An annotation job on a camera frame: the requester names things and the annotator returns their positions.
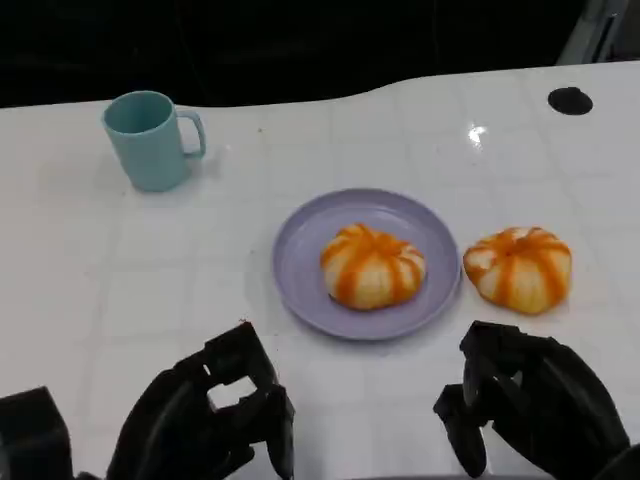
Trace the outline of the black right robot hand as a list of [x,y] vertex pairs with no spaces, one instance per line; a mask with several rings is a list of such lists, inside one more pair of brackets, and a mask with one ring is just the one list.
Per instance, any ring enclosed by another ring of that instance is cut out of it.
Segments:
[[487,466],[485,425],[555,479],[636,479],[639,448],[595,372],[570,347],[475,321],[461,340],[463,381],[433,410],[464,471]]

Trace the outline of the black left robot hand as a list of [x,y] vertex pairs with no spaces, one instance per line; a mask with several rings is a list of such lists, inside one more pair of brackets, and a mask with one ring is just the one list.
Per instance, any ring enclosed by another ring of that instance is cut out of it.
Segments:
[[149,384],[119,434],[109,479],[225,479],[264,443],[294,476],[294,407],[248,321],[207,341]]

